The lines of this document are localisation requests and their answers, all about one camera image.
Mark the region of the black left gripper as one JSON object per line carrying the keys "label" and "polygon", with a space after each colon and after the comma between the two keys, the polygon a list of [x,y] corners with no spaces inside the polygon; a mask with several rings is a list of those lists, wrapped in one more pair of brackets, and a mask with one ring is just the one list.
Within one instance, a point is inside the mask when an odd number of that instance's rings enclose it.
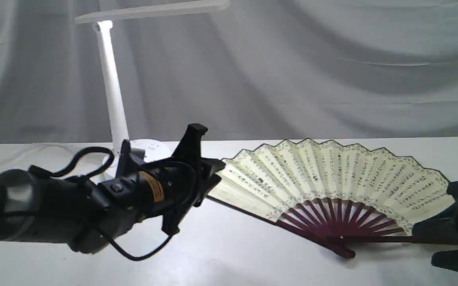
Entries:
{"label": "black left gripper", "polygon": [[128,232],[135,223],[162,216],[162,231],[173,236],[193,207],[199,207],[218,185],[217,174],[226,164],[201,157],[201,139],[208,131],[199,123],[189,124],[171,157],[144,163],[136,172],[99,183],[109,196],[111,208],[100,228],[111,236]]}

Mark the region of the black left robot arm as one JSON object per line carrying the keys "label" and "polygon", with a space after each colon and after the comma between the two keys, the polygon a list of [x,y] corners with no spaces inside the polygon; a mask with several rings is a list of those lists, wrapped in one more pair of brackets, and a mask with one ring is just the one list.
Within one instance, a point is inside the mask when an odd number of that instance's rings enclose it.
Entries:
{"label": "black left robot arm", "polygon": [[[62,243],[94,255],[107,245],[139,262],[164,248],[179,233],[192,207],[199,207],[221,181],[226,164],[201,156],[204,125],[189,124],[170,157],[145,162],[124,139],[113,179],[95,183],[116,156],[103,147],[78,151],[63,169],[31,165],[0,173],[0,241]],[[145,219],[162,217],[167,238],[142,256],[126,252],[116,238]]]}

